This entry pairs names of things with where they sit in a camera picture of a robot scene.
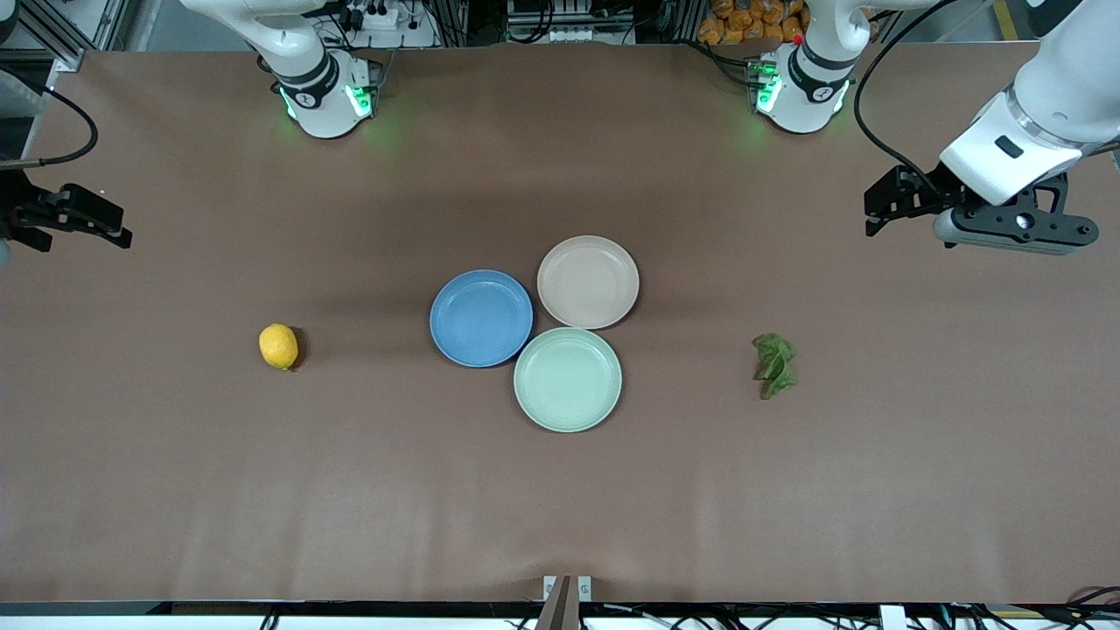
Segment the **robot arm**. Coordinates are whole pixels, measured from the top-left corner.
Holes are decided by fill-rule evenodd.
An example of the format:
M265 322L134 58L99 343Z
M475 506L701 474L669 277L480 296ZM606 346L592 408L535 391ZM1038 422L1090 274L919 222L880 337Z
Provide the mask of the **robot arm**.
M336 138L373 114L380 76L346 50L327 50L302 13L326 0L181 0L242 36L276 75L288 115L316 138Z
M1112 33L1120 2L1027 2L1038 53L934 170L896 167L867 191L868 235L895 219L937 214L934 233L946 247L1064 254L1096 240L1091 220L1063 213L1065 172L1120 136L1120 41ZM1053 194L1046 207L1039 191Z
M754 95L759 113L794 133L811 133L840 111L851 71L867 47L871 25L861 10L922 9L934 0L806 0L812 21L801 44L783 44L763 56L776 74Z

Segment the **lemon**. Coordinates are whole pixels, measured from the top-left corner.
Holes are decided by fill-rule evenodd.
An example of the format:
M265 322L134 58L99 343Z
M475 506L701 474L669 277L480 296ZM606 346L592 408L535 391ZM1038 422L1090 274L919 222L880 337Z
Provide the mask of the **lemon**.
M283 324L272 324L261 331L258 340L261 345L261 356L264 361L278 370L287 371L296 364L299 356L299 343L296 342L296 333Z

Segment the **orange package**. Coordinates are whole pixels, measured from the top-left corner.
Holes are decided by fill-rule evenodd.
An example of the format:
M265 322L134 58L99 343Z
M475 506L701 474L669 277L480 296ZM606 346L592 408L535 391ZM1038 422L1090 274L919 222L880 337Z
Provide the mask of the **orange package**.
M711 12L719 19L726 19L735 10L735 0L710 0Z
M750 0L750 19L776 25L785 17L785 4L782 0Z
M755 20L750 22L747 30L743 34L744 39L758 39L763 36L763 22L762 20Z
M727 16L727 28L734 30L746 30L750 22L750 11L744 9L736 9L731 11L730 16Z
M778 0L763 1L768 6L768 8L763 11L763 21L774 26L782 24L782 18L785 17L785 3Z
M782 20L782 41L793 41L799 35L804 35L801 30L801 20L796 17Z
M715 46L722 38L724 20L708 17L700 22L700 29L697 31L697 41Z

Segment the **leaf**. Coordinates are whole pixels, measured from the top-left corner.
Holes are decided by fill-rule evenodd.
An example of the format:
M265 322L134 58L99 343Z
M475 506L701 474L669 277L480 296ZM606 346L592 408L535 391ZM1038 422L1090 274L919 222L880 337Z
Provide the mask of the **leaf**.
M763 391L763 400L769 400L774 398L774 395L780 391L785 391L791 387L797 385L797 376L793 373L793 368L788 363L782 363L782 370L773 378L768 379L771 382L766 386L766 390Z
M769 400L775 393L797 383L797 377L790 365L790 361L797 355L797 349L792 343L777 333L766 333L754 343L758 349L758 360L763 364L757 378L771 381L763 391L763 400Z

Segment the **plate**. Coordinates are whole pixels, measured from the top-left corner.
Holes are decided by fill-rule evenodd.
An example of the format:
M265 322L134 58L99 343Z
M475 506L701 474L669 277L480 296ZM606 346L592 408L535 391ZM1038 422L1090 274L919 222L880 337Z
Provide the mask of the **plate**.
M599 335L554 328L529 342L513 370L513 391L525 414L558 433L601 423L623 390L618 356Z
M489 368L525 345L533 328L533 303L517 280L476 269L440 289L428 324L445 356L467 368Z
M634 307L637 265L609 239L576 237L552 248L541 261L536 290L544 309L561 324L605 328Z

